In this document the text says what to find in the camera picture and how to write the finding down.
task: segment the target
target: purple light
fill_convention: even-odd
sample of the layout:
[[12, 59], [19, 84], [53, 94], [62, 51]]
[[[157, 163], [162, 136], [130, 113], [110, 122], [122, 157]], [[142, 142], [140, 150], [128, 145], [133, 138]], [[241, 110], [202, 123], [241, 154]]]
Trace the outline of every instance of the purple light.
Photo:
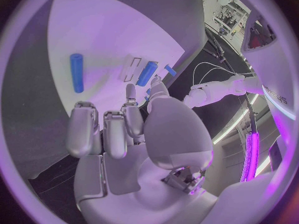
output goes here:
[[259, 134], [253, 133], [246, 137], [246, 156], [240, 182], [255, 178], [259, 161]]

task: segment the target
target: blue cylinder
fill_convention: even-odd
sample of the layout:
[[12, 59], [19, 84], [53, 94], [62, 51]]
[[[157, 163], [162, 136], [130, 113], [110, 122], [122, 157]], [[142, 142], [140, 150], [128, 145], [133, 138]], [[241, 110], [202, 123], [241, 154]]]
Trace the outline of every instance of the blue cylinder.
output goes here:
[[169, 65], [165, 66], [165, 69], [168, 70], [168, 72], [172, 75], [175, 76], [176, 75], [176, 71], [174, 69], [172, 69]]
[[146, 84], [149, 82], [150, 78], [152, 77], [157, 68], [158, 65], [156, 62], [149, 61], [147, 66], [141, 72], [136, 85], [142, 87], [146, 86]]
[[70, 60], [74, 91], [76, 93], [81, 93], [84, 91], [83, 56], [81, 54], [75, 53], [70, 56]]

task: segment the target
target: robotic arm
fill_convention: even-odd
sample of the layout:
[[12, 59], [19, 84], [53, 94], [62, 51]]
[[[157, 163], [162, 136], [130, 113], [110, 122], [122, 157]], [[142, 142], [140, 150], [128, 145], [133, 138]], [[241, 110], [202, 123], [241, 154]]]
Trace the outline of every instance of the robotic arm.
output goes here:
[[184, 98], [189, 108], [201, 107], [221, 100], [226, 95], [241, 96], [246, 92], [263, 95], [262, 83], [258, 77], [234, 75], [226, 81], [211, 81], [191, 87]]

